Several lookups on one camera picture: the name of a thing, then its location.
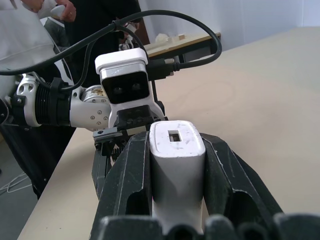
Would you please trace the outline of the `white charger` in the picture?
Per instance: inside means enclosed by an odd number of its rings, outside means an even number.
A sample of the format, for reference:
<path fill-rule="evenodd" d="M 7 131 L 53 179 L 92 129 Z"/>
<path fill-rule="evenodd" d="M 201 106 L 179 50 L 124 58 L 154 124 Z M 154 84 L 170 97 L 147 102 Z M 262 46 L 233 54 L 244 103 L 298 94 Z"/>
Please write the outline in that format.
<path fill-rule="evenodd" d="M 167 234 L 187 225 L 202 233 L 206 148 L 186 120 L 158 121 L 149 130 L 152 216 Z"/>

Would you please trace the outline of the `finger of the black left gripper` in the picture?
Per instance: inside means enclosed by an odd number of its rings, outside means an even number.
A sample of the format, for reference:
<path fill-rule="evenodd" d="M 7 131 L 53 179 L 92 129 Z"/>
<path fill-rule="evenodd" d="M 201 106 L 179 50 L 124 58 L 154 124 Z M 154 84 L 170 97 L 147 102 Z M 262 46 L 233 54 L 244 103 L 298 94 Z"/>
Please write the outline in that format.
<path fill-rule="evenodd" d="M 116 163 L 122 150 L 123 149 L 113 149 L 109 156 L 103 155 L 103 149 L 95 150 L 91 175 L 98 198 L 101 197 L 106 178 L 108 191 L 116 196 L 119 194 L 118 192 L 121 190 L 121 167 L 117 166 L 115 169 L 112 169 L 112 167 Z"/>

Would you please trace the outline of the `white handheld controller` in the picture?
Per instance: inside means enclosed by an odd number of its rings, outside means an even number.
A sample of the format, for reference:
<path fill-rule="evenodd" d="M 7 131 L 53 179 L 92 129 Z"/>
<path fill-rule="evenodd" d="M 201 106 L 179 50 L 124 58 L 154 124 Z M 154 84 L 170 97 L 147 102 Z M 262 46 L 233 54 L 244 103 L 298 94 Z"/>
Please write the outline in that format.
<path fill-rule="evenodd" d="M 60 19 L 65 9 L 66 7 L 64 5 L 57 5 L 56 7 L 50 10 L 50 14 L 53 18 Z"/>

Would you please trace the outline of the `person's bare hand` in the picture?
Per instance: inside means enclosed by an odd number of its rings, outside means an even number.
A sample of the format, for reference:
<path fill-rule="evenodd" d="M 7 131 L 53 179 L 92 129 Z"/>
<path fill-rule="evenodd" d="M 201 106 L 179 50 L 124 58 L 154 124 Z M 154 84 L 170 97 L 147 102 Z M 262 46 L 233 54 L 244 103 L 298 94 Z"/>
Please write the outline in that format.
<path fill-rule="evenodd" d="M 55 2 L 65 7 L 60 19 L 65 22 L 74 22 L 77 14 L 74 4 L 70 0 L 55 0 Z"/>

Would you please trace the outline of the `white crumpled object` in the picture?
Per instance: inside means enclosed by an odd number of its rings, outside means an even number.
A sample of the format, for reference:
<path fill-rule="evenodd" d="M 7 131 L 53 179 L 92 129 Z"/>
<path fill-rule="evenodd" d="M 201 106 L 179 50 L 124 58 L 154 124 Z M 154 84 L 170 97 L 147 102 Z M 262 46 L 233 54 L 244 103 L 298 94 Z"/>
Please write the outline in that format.
<path fill-rule="evenodd" d="M 159 33 L 155 38 L 155 42 L 157 44 L 167 44 L 167 43 L 171 43 L 172 41 L 173 41 L 172 37 L 168 36 L 165 33 Z"/>

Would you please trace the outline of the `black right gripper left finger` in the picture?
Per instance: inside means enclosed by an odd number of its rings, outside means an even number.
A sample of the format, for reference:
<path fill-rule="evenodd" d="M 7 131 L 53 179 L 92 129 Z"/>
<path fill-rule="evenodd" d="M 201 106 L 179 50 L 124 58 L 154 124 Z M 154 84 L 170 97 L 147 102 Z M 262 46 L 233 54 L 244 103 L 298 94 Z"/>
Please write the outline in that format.
<path fill-rule="evenodd" d="M 149 132 L 133 135 L 112 169 L 121 167 L 121 189 L 118 195 L 111 194 L 107 189 L 107 178 L 100 198 L 95 219 L 98 221 L 107 216 L 152 214 L 152 184 L 150 165 Z"/>

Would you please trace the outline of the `wooden background table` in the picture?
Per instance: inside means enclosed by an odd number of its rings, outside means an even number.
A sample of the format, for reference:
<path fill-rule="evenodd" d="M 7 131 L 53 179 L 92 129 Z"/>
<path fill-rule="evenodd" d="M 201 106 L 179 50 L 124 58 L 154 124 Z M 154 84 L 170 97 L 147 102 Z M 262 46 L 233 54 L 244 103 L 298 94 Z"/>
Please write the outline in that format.
<path fill-rule="evenodd" d="M 203 48 L 209 49 L 209 55 L 217 51 L 217 44 L 206 33 L 203 34 L 181 34 L 169 37 L 166 41 L 150 43 L 144 46 L 151 60 L 174 59 L 178 57 L 180 63 L 185 63 L 185 54 Z"/>

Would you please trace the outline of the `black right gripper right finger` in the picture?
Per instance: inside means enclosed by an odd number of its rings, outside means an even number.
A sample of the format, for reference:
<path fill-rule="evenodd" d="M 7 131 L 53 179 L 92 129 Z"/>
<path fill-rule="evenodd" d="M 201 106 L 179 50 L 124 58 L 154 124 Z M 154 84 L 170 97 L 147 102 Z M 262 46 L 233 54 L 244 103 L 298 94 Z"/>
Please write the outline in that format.
<path fill-rule="evenodd" d="M 223 215 L 232 223 L 272 223 L 282 209 L 256 171 L 221 138 L 205 133 L 201 137 L 208 213 Z"/>

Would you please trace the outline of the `person in white clothing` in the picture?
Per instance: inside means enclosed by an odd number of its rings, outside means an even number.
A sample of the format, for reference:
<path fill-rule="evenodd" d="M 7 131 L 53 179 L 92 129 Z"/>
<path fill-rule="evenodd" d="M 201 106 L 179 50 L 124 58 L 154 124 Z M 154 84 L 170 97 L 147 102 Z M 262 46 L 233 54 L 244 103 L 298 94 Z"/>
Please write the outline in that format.
<path fill-rule="evenodd" d="M 35 13 L 21 0 L 0 0 L 0 71 L 27 68 L 55 55 L 41 19 L 56 5 L 55 0 L 44 0 Z"/>

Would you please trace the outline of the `person in black clothing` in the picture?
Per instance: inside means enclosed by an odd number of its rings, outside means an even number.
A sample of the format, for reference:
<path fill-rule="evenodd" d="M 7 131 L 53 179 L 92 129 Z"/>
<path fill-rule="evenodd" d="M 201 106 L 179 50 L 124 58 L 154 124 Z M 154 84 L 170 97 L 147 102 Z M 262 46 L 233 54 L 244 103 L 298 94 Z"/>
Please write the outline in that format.
<path fill-rule="evenodd" d="M 73 22 L 63 21 L 64 27 L 61 27 L 49 18 L 44 24 L 44 28 L 55 42 L 54 51 L 57 54 L 108 26 L 113 21 L 141 11 L 138 0 L 70 1 L 76 8 L 76 17 Z M 95 68 L 96 57 L 117 52 L 120 40 L 125 36 L 122 31 L 110 32 L 95 42 L 90 54 L 86 80 L 82 84 L 84 88 L 100 84 L 100 77 Z"/>

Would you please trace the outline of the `black robot torso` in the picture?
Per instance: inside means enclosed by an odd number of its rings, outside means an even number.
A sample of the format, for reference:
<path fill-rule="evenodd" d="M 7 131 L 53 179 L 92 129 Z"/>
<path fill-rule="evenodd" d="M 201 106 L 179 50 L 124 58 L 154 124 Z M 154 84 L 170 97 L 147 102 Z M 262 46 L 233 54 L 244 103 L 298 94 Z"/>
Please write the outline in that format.
<path fill-rule="evenodd" d="M 14 158 L 31 180 L 33 192 L 41 197 L 75 128 L 71 126 L 20 127 L 0 125 L 0 133 Z"/>

